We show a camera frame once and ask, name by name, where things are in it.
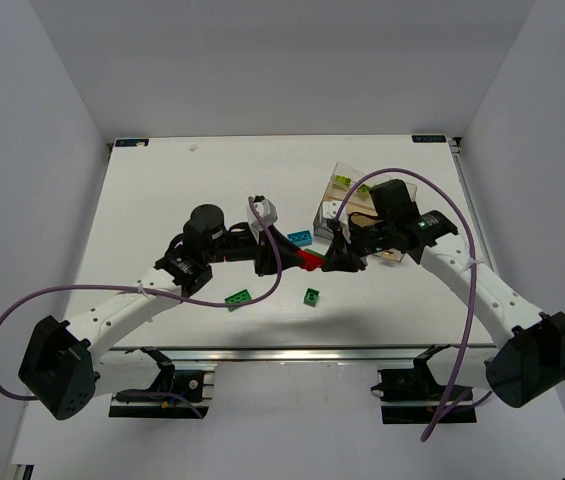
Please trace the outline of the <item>green long lego brick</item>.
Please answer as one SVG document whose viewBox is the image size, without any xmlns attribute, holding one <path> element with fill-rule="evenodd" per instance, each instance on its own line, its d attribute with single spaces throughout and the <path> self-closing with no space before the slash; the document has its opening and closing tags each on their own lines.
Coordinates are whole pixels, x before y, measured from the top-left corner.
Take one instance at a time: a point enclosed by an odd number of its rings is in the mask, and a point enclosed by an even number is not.
<svg viewBox="0 0 565 480">
<path fill-rule="evenodd" d="M 233 312 L 240 307 L 241 304 L 252 300 L 251 294 L 247 289 L 240 290 L 224 299 L 229 312 Z"/>
</svg>

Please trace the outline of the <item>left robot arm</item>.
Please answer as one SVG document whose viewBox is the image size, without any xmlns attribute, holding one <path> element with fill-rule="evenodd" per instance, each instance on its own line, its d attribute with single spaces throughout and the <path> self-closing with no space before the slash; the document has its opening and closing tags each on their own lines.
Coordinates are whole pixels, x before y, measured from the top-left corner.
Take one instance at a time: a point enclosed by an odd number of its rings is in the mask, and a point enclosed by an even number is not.
<svg viewBox="0 0 565 480">
<path fill-rule="evenodd" d="M 275 277 L 307 266 L 304 251 L 275 228 L 277 213 L 268 200 L 250 199 L 247 212 L 247 221 L 227 228 L 218 206 L 196 207 L 182 233 L 134 284 L 112 287 L 108 300 L 67 320 L 40 320 L 19 379 L 57 420 L 107 394 L 141 402 L 171 399 L 193 408 L 200 400 L 197 391 L 178 379 L 159 349 L 121 354 L 112 349 L 155 316 L 182 303 L 198 304 L 195 296 L 211 280 L 215 263 L 251 261 L 257 275 Z"/>
</svg>

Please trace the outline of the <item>green small lego brick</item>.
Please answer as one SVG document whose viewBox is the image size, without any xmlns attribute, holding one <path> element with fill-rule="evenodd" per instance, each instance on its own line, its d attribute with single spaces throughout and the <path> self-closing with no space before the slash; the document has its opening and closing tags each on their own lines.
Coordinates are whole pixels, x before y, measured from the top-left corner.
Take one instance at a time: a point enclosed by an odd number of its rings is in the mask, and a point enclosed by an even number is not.
<svg viewBox="0 0 565 480">
<path fill-rule="evenodd" d="M 305 305 L 315 307 L 319 301 L 320 292 L 318 290 L 308 288 L 305 292 L 303 303 Z"/>
</svg>

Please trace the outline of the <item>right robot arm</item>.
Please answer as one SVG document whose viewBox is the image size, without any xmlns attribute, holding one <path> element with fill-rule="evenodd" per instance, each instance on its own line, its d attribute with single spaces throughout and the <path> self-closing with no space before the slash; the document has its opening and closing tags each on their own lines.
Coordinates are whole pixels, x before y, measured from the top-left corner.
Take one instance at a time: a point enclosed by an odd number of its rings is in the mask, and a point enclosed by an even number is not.
<svg viewBox="0 0 565 480">
<path fill-rule="evenodd" d="M 460 385 L 520 408 L 565 381 L 565 313 L 545 313 L 473 259 L 457 227 L 437 210 L 420 212 L 404 181 L 373 186 L 370 197 L 375 212 L 365 226 L 340 201 L 322 203 L 319 218 L 333 234 L 323 271 L 361 271 L 367 256 L 385 250 L 407 254 L 472 310 L 496 347 L 465 353 Z"/>
</svg>

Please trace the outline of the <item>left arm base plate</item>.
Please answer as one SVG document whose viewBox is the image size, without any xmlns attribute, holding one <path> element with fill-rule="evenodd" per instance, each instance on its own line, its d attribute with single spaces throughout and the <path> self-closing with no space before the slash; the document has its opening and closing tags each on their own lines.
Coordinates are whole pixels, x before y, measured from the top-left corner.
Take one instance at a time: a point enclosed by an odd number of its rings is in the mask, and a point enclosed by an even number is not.
<svg viewBox="0 0 565 480">
<path fill-rule="evenodd" d="M 126 387 L 111 399 L 108 416 L 125 419 L 202 420 L 214 396 L 215 369 L 210 365 L 160 368 L 144 388 Z"/>
</svg>

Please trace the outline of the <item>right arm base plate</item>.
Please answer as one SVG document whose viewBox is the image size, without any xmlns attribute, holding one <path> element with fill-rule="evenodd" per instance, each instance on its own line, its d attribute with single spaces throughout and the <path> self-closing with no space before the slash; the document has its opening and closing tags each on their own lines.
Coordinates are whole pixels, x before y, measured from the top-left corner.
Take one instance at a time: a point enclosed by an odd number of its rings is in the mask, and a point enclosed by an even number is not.
<svg viewBox="0 0 565 480">
<path fill-rule="evenodd" d="M 413 368 L 383 369 L 370 391 L 380 400 L 385 425 L 425 425 L 433 419 L 444 387 L 428 384 Z"/>
</svg>

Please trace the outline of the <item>red long lego brick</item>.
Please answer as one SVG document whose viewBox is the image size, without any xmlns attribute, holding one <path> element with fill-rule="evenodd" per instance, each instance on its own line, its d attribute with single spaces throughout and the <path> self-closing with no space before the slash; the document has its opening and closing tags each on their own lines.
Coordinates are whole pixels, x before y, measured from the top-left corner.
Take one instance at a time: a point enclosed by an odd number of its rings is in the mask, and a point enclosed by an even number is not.
<svg viewBox="0 0 565 480">
<path fill-rule="evenodd" d="M 321 268 L 325 263 L 325 258 L 321 254 L 316 254 L 310 250 L 300 249 L 297 255 L 302 259 L 302 269 L 306 271 L 314 271 Z"/>
</svg>

